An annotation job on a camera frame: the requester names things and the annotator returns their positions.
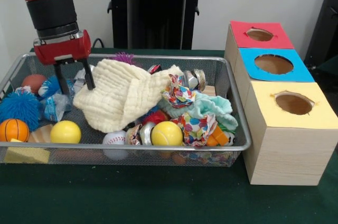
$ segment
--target blue spiky ball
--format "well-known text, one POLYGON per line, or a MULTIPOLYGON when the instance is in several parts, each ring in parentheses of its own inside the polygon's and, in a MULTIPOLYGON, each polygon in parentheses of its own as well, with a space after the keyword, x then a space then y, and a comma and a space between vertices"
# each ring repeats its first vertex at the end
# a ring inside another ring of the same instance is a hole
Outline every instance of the blue spiky ball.
MULTIPOLYGON (((67 80, 67 84, 69 89, 72 88, 73 83, 70 80, 67 80)), ((58 92, 60 89, 60 84, 56 76, 51 76, 46 80, 44 83, 42 83, 41 88, 39 89, 39 95, 42 98, 48 98, 51 97, 53 94, 58 92)))
POLYGON ((25 122, 30 131, 39 127, 39 101, 27 91, 10 93, 0 104, 0 123, 15 118, 25 122))

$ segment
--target mint green cloth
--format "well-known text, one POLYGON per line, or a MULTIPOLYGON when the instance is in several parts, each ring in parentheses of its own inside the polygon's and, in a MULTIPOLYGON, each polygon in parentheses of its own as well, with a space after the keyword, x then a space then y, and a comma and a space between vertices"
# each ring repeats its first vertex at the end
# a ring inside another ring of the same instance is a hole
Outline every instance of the mint green cloth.
POLYGON ((197 92, 195 102, 181 109, 174 108, 165 99, 159 101, 157 105, 172 118, 178 118, 185 112, 188 112, 191 117, 198 119, 203 118, 207 114, 215 114, 218 123, 224 125, 228 130, 235 130, 238 126, 236 119, 231 116, 232 108, 230 101, 220 96, 208 96, 197 92))

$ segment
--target circular hole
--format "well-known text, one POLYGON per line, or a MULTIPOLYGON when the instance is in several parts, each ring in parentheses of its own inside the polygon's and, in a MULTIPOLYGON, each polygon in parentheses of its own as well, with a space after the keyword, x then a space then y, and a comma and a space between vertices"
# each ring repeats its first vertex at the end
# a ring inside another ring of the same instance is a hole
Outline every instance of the circular hole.
POLYGON ((270 41, 274 37, 274 35, 270 33, 269 31, 261 30, 261 29, 249 29, 247 31, 247 35, 251 39, 254 39, 260 42, 270 41))
POLYGON ((313 107, 308 98, 296 93, 280 94, 276 97, 276 102, 283 110, 296 115, 307 114, 313 107))
POLYGON ((255 65, 273 74, 286 74, 294 68, 290 60, 273 54, 264 54, 255 58, 255 65))

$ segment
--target white wall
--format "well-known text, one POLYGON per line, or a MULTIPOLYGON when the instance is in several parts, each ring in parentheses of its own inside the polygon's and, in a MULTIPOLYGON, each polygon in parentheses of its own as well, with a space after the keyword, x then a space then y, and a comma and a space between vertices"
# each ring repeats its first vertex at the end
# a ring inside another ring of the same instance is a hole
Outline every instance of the white wall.
MULTIPOLYGON (((100 37, 112 46, 110 0, 74 0, 81 29, 92 40, 100 37)), ((304 56, 323 0, 199 0, 200 16, 195 21, 193 49, 218 49, 225 46, 230 20, 281 22, 296 50, 304 56)), ((24 0, 0 0, 0 44, 5 42, 13 61, 29 51, 36 32, 24 0)))
POLYGON ((6 75, 10 64, 11 64, 11 60, 8 55, 8 50, 7 50, 7 46, 5 43, 2 26, 0 23, 0 81, 6 75))
POLYGON ((323 0, 199 0, 194 49, 224 49, 230 20, 281 22, 304 57, 323 0))

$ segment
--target yellow sponge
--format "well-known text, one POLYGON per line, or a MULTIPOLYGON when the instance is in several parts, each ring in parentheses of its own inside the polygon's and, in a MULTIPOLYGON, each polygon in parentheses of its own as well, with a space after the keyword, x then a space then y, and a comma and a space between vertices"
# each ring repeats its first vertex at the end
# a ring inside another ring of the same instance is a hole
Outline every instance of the yellow sponge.
POLYGON ((48 163, 50 152, 35 147, 9 147, 5 155, 5 163, 48 163))

